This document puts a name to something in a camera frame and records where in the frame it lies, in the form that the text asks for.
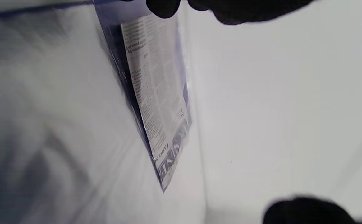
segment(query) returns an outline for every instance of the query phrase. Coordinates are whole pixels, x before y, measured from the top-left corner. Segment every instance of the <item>gloved finger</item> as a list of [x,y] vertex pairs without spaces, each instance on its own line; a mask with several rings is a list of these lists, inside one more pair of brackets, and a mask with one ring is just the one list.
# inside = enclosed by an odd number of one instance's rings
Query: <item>gloved finger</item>
[[302,8],[314,0],[193,0],[228,25],[267,21]]
[[197,0],[188,0],[189,5],[197,11],[206,11],[209,10],[206,6],[204,6],[201,2]]
[[160,18],[170,18],[178,10],[181,0],[146,0],[148,9]]
[[297,197],[276,202],[263,217],[263,224],[356,224],[337,204],[317,198]]

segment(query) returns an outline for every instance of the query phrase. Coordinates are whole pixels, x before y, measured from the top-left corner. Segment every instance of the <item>newspaper page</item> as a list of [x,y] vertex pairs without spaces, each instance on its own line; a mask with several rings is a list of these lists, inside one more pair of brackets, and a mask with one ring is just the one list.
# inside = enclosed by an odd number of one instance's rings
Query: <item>newspaper page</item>
[[149,15],[121,24],[121,31],[152,159],[165,190],[190,126],[177,62],[177,20]]

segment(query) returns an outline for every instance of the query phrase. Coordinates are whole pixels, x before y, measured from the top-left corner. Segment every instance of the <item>transparent plastic sheet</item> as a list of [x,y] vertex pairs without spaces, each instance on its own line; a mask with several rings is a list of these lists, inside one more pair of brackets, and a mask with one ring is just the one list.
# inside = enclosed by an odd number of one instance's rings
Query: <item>transparent plastic sheet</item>
[[0,223],[165,216],[113,66],[93,5],[0,17]]
[[[175,171],[179,154],[182,151],[183,144],[182,142],[186,141],[186,137],[192,124],[192,118],[190,115],[190,107],[188,103],[188,86],[186,82],[186,74],[185,74],[185,66],[183,63],[182,57],[182,49],[181,49],[181,40],[180,35],[178,33],[178,22],[177,18],[174,17],[169,20],[162,20],[154,15],[151,14],[149,9],[146,7],[145,0],[134,0],[132,2],[122,2],[122,1],[115,1],[115,2],[96,2],[96,10],[97,15],[99,17],[105,38],[107,40],[108,47],[110,52],[112,53],[114,64],[116,65],[116,69],[118,74],[120,75],[121,81],[123,83],[123,87],[127,93],[129,102],[133,108],[134,114],[138,120],[139,127],[141,130],[141,134],[145,139],[145,144],[148,148],[148,152],[152,158],[152,162],[154,164],[157,177],[161,183],[162,189],[165,190],[168,187],[168,184],[171,181],[171,177]],[[137,97],[135,96],[135,82],[144,82],[141,79],[132,80],[131,72],[130,72],[130,60],[127,59],[129,55],[126,52],[126,46],[124,44],[124,39],[122,35],[122,24],[131,24],[135,21],[142,22],[141,25],[142,30],[147,29],[146,24],[143,22],[144,20],[155,20],[159,23],[163,23],[163,27],[170,26],[170,29],[174,29],[173,37],[174,40],[170,41],[170,44],[165,51],[161,51],[159,56],[165,57],[165,54],[171,54],[174,56],[174,60],[172,63],[174,64],[173,67],[175,68],[174,71],[170,73],[166,73],[168,77],[176,76],[175,78],[178,80],[179,85],[181,87],[181,91],[179,92],[180,96],[183,97],[182,103],[185,106],[186,111],[183,112],[185,114],[185,121],[177,124],[175,132],[165,130],[165,135],[167,138],[164,137],[163,142],[163,151],[159,152],[159,150],[155,150],[155,142],[154,138],[151,136],[149,137],[149,126],[148,124],[148,117],[152,115],[152,113],[144,114],[141,113],[141,103],[139,102]],[[151,30],[151,35],[159,35],[158,30],[154,29]],[[146,48],[151,48],[151,44],[148,43]],[[152,52],[150,50],[146,51],[146,55],[151,55]],[[137,63],[142,63],[143,58],[137,60]],[[166,93],[172,94],[174,90],[169,89]]]

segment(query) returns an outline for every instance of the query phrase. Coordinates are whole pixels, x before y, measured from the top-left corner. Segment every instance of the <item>gloved hand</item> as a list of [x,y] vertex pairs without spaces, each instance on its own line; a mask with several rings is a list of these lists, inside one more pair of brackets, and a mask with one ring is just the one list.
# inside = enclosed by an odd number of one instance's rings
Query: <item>gloved hand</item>
[[[308,5],[313,0],[188,0],[199,11],[211,10],[223,24],[267,21]],[[181,0],[146,0],[148,8],[161,18],[170,18]]]
[[297,197],[272,204],[263,224],[362,224],[332,201]]

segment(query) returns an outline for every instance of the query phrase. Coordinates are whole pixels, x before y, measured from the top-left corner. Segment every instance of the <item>white wall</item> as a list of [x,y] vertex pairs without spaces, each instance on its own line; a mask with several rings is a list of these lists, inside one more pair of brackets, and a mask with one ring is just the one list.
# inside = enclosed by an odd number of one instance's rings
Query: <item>white wall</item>
[[240,26],[188,13],[207,223],[297,193],[362,216],[362,0]]

